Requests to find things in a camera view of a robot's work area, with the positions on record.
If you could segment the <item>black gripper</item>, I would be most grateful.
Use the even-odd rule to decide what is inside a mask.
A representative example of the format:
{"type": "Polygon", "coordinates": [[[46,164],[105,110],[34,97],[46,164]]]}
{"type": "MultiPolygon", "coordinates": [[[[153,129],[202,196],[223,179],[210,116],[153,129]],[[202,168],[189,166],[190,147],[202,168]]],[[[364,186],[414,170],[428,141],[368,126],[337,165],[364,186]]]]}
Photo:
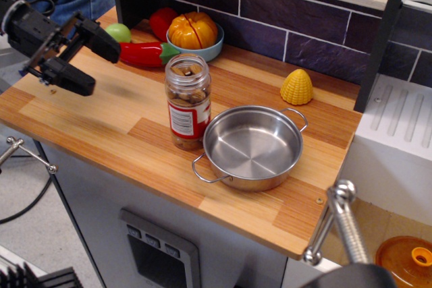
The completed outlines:
{"type": "Polygon", "coordinates": [[[98,22],[83,20],[80,12],[59,26],[25,0],[1,0],[1,33],[8,35],[8,42],[14,49],[29,58],[24,71],[41,76],[46,84],[91,96],[95,79],[57,56],[63,45],[70,44],[68,35],[74,27],[75,40],[82,46],[111,63],[119,61],[119,43],[98,22]]]}

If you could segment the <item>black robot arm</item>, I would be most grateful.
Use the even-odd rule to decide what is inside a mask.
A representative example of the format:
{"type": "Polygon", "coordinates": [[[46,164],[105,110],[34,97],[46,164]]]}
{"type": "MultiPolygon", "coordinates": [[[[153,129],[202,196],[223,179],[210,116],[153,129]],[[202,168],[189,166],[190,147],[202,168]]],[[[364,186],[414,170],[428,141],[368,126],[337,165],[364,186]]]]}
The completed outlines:
{"type": "Polygon", "coordinates": [[[121,52],[119,43],[98,22],[79,11],[60,26],[27,0],[1,0],[1,34],[28,58],[24,74],[81,96],[92,95],[96,81],[70,63],[78,51],[86,47],[112,63],[118,62],[121,52]]]}

